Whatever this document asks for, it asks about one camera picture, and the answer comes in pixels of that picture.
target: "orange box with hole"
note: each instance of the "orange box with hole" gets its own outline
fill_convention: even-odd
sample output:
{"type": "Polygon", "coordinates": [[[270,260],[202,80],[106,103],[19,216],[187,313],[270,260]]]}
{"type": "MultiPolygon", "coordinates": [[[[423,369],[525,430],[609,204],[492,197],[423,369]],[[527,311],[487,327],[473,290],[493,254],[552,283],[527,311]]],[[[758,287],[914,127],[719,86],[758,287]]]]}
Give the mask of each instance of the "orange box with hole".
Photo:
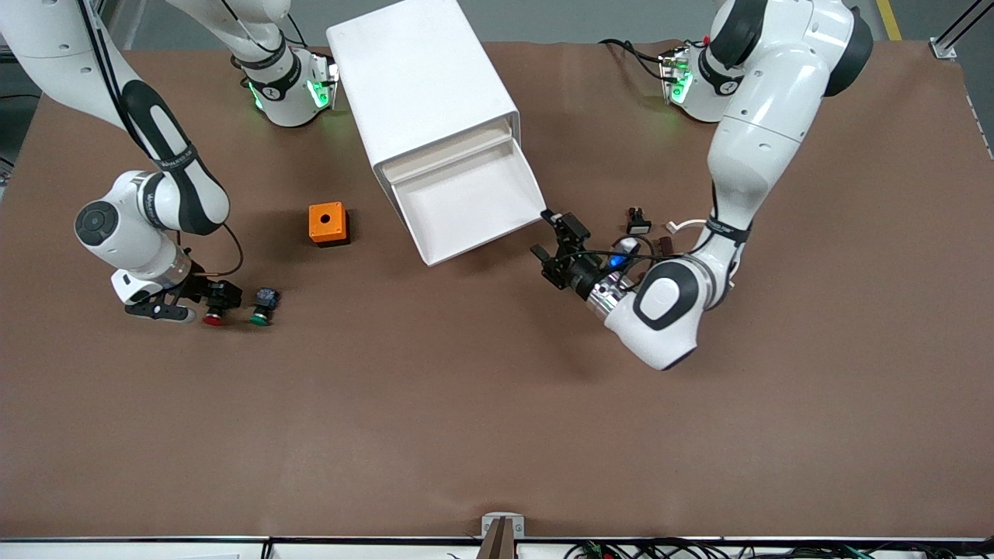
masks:
{"type": "Polygon", "coordinates": [[[352,242],[349,213],[341,202],[315,204],[307,211],[308,235],[318,247],[338,247],[352,242]]]}

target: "white box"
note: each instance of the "white box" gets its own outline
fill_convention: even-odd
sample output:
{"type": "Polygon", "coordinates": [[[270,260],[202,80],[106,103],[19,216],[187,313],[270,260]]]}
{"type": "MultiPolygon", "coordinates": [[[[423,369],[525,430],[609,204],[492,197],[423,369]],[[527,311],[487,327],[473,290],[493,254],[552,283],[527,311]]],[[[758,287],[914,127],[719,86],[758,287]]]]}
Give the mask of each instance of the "white box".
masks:
{"type": "Polygon", "coordinates": [[[518,108],[455,0],[328,28],[373,172],[429,266],[540,219],[518,108]]]}

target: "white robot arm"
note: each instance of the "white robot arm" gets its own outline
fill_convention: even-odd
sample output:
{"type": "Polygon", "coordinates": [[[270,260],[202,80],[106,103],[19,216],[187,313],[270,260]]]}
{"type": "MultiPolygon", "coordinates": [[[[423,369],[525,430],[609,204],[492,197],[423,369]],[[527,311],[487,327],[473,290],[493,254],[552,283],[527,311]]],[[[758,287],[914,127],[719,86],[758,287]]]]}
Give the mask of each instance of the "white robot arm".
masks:
{"type": "Polygon", "coordinates": [[[660,370],[697,347],[701,316],[728,294],[752,220],[822,97],[851,84],[873,47],[866,23],[841,0],[728,0],[712,37],[674,61],[682,70],[671,71],[666,88],[691,116],[719,123],[708,154],[715,205],[695,249],[659,262],[635,287],[623,259],[604,267],[590,254],[570,257],[589,232],[569,223],[572,216],[547,214],[560,254],[536,252],[547,278],[571,285],[625,346],[660,370]]]}
{"type": "Polygon", "coordinates": [[[256,105],[274,124],[300,126],[331,106],[338,67],[288,47],[276,22],[290,0],[167,0],[220,39],[248,77],[256,105]]]}
{"type": "MultiPolygon", "coordinates": [[[[121,301],[135,305],[202,272],[164,231],[216,231],[228,219],[228,196],[162,97],[106,40],[88,2],[0,0],[0,33],[45,94],[126,130],[159,169],[124,173],[77,216],[80,242],[119,268],[111,283],[121,301]]],[[[149,317],[193,316],[183,311],[149,317]]]]}

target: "green led light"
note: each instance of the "green led light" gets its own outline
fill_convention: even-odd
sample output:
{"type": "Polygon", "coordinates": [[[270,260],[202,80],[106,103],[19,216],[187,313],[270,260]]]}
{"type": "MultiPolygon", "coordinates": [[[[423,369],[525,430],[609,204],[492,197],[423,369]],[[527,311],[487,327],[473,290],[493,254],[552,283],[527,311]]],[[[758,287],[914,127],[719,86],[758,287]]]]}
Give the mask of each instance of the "green led light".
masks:
{"type": "Polygon", "coordinates": [[[259,110],[262,110],[262,101],[258,99],[258,93],[255,92],[255,87],[251,84],[251,82],[248,83],[248,90],[251,92],[251,96],[255,97],[255,106],[257,106],[259,110]]]}
{"type": "Polygon", "coordinates": [[[673,85],[673,102],[683,102],[684,99],[687,98],[687,90],[693,82],[694,77],[691,73],[684,73],[684,75],[677,80],[677,83],[673,85]]]}
{"type": "Polygon", "coordinates": [[[311,92],[311,96],[314,97],[314,104],[318,108],[324,108],[328,104],[328,93],[325,93],[327,88],[321,86],[321,84],[316,84],[311,80],[307,81],[307,90],[311,92]]]}

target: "brown table surface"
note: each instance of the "brown table surface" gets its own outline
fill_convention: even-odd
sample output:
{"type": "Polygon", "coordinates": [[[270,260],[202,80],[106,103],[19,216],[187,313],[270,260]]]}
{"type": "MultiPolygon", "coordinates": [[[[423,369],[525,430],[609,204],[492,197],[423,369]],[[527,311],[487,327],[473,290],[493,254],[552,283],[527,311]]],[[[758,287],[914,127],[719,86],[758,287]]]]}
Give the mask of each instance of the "brown table surface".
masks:
{"type": "MultiPolygon", "coordinates": [[[[593,247],[631,205],[705,216],[714,127],[632,60],[487,51],[547,202],[593,247]]],[[[924,43],[878,43],[825,100],[667,373],[541,278],[544,224],[426,267],[346,102],[280,129],[225,52],[128,58],[231,195],[234,281],[283,303],[270,328],[126,316],[73,221],[149,163],[43,100],[0,205],[0,535],[455,535],[494,509],[534,535],[994,531],[994,163],[924,43]],[[308,244],[330,200],[349,247],[308,244]]],[[[184,239],[233,263],[223,232],[184,239]]]]}

